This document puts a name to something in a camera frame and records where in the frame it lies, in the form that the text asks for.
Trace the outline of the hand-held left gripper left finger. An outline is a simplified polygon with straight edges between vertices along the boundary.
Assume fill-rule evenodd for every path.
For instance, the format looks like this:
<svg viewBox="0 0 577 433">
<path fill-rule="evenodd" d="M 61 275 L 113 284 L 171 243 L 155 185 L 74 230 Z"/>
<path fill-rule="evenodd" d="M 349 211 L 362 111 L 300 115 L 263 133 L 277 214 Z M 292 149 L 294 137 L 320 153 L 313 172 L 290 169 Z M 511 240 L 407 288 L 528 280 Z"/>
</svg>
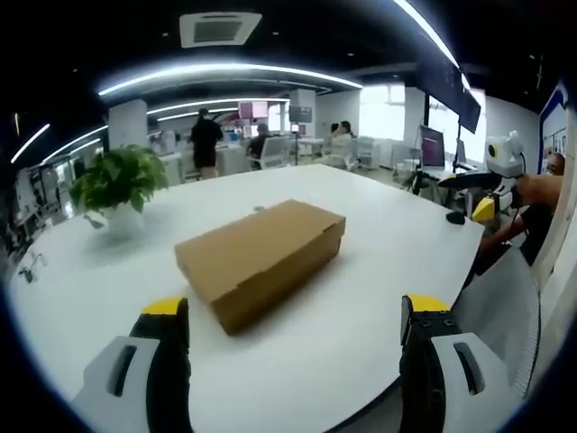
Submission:
<svg viewBox="0 0 577 433">
<path fill-rule="evenodd" d="M 85 368 L 72 401 L 95 432 L 191 432 L 188 299 L 146 307 Z"/>
</svg>

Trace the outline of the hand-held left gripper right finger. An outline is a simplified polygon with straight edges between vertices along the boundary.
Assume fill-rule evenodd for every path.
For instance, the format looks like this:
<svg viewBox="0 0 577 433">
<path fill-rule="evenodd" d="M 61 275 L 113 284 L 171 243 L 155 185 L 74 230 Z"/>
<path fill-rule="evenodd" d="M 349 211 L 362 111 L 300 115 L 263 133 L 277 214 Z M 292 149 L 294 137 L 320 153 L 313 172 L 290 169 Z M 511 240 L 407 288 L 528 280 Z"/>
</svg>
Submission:
<svg viewBox="0 0 577 433">
<path fill-rule="evenodd" d="M 497 432 L 521 405 L 505 364 L 441 300 L 401 300 L 401 432 Z"/>
</svg>

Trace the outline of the person's right hand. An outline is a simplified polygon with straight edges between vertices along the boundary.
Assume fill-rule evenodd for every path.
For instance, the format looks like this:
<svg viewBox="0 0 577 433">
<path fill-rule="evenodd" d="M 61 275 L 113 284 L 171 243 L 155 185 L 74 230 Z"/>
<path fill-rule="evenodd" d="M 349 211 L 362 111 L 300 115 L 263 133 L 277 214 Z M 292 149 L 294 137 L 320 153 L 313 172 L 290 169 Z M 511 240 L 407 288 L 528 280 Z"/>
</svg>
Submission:
<svg viewBox="0 0 577 433">
<path fill-rule="evenodd" d="M 533 203 L 532 192 L 533 177 L 529 175 L 522 175 L 515 179 L 514 187 L 512 188 L 512 204 L 513 208 L 522 208 Z"/>
</svg>

